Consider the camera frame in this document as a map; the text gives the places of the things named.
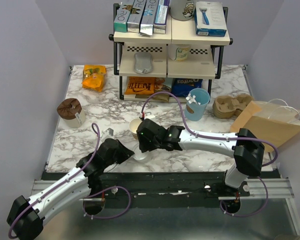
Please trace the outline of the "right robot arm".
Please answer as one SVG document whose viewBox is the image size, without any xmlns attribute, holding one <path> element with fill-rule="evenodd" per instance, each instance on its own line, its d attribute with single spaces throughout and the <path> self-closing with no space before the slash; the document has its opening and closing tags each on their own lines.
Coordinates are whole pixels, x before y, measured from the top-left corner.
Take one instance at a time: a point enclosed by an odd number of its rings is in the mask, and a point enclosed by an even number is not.
<svg viewBox="0 0 300 240">
<path fill-rule="evenodd" d="M 234 159 L 225 172 L 220 191 L 231 196 L 248 177 L 259 177 L 262 171 L 265 146 L 251 131 L 241 128 L 238 133 L 208 133 L 172 125 L 164 128 L 150 119 L 142 120 L 136 134 L 142 153 L 156 149 L 166 151 L 200 150 Z"/>
</svg>

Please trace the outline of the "brown paper cups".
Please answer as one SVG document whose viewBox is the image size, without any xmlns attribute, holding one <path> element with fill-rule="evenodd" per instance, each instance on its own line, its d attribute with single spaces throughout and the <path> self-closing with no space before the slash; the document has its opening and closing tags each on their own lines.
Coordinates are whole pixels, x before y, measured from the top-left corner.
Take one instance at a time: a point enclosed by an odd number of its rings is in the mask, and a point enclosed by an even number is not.
<svg viewBox="0 0 300 240">
<path fill-rule="evenodd" d="M 140 118 L 134 118 L 129 123 L 129 130 L 130 130 L 133 138 L 136 140 L 138 140 L 137 129 L 141 123 L 142 123 L 142 120 Z"/>
</svg>

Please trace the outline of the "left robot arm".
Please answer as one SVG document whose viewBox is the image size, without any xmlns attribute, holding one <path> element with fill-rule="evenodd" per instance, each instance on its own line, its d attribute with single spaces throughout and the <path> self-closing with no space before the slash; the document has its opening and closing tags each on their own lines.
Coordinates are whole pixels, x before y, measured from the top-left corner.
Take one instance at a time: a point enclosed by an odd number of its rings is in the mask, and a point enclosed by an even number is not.
<svg viewBox="0 0 300 240">
<path fill-rule="evenodd" d="M 61 179 L 28 198 L 16 198 L 7 217 L 10 239 L 34 240 L 63 209 L 79 199 L 103 195 L 100 176 L 107 167 L 121 164 L 134 155 L 119 140 L 107 138 L 97 143 L 94 152 L 81 158 Z"/>
</svg>

